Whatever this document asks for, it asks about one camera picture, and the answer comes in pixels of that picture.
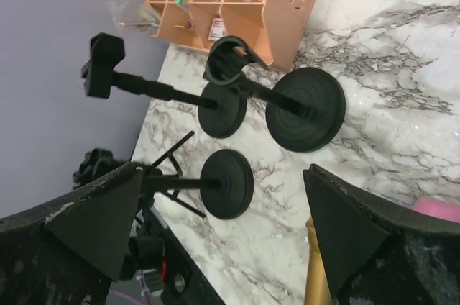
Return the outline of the gold microphone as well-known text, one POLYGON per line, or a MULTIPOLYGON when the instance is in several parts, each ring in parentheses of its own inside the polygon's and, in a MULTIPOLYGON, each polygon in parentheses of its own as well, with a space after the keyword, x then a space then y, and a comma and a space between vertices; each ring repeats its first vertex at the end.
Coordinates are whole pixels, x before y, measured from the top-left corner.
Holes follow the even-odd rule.
POLYGON ((308 271, 305 283, 305 305, 336 305, 336 299, 331 298, 326 278, 323 260, 319 249, 318 238, 310 217, 305 224, 309 245, 308 271))

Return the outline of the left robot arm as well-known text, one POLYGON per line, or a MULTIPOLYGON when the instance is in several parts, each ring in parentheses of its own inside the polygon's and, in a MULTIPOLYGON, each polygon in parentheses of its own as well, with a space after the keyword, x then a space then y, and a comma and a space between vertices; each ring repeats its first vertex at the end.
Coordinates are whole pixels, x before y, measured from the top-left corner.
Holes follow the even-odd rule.
POLYGON ((236 216, 234 210, 222 208, 228 201, 218 181, 150 179, 136 193, 126 191, 128 198, 117 200, 109 212, 108 231, 118 234, 111 243, 119 264, 115 279, 125 281, 139 275, 144 291, 160 292, 164 304, 222 304, 222 298, 153 207, 154 195, 161 193, 204 218, 203 212, 178 198, 183 189, 218 195, 204 202, 207 210, 221 219, 236 216))

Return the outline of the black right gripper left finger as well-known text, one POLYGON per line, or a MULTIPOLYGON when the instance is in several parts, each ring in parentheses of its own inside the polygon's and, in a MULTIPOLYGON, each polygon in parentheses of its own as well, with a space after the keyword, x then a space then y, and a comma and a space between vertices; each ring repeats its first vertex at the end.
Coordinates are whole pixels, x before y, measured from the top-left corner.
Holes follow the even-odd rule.
POLYGON ((1 219, 2 304, 105 304, 141 189, 133 163, 1 219))

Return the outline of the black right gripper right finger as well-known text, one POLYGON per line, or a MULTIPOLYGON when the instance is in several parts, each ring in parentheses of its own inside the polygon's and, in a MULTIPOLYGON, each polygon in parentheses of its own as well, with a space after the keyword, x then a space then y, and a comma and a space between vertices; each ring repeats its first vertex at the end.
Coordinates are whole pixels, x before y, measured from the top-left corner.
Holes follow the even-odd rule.
POLYGON ((459 303, 459 224, 371 194, 316 164, 303 179, 332 299, 459 303))

